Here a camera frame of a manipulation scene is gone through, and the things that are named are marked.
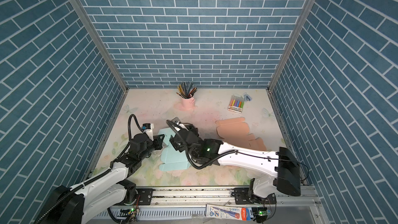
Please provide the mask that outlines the light blue paper box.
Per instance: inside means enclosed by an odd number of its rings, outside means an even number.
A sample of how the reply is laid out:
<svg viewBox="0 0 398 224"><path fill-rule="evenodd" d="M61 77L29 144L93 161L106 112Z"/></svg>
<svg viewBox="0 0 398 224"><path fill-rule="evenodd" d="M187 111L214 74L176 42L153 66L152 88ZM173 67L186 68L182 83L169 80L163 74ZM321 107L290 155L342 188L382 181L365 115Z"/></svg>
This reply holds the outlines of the light blue paper box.
<svg viewBox="0 0 398 224"><path fill-rule="evenodd" d="M176 151L170 142L170 138L173 138L175 133L171 128L165 128L158 132L158 135L162 134L165 137L163 139L164 148L160 156L162 163L159 165L159 169L163 172L188 169L191 164L188 162L184 151Z"/></svg>

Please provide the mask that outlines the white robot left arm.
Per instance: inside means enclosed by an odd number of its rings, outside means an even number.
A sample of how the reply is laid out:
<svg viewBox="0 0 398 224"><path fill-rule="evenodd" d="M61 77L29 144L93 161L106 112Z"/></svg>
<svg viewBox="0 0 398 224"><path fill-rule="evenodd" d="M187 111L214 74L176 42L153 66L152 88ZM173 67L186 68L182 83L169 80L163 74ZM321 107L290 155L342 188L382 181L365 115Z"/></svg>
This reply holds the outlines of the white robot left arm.
<svg viewBox="0 0 398 224"><path fill-rule="evenodd" d="M136 206L140 200L136 184L129 181L153 151L163 148L165 136L154 135L154 125L137 123L139 133L132 135L131 122L127 121L128 144L110 162L106 171L70 187L56 188L47 199L35 220L37 224L85 224L99 213L121 203Z"/></svg>

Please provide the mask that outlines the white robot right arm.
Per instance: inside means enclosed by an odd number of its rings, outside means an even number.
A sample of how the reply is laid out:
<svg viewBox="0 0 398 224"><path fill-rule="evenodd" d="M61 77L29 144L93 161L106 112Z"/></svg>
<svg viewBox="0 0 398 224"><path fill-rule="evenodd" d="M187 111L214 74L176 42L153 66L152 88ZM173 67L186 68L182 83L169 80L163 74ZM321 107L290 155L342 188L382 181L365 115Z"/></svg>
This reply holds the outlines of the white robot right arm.
<svg viewBox="0 0 398 224"><path fill-rule="evenodd" d="M285 147L278 151L257 151L238 147L221 140L201 139L198 129L190 123L167 120L175 136L170 142L183 152L192 167L202 170L214 164L235 166L260 172L250 181L247 193L235 192L253 204L271 202L270 196L280 192L287 196L301 196L301 166L293 153Z"/></svg>

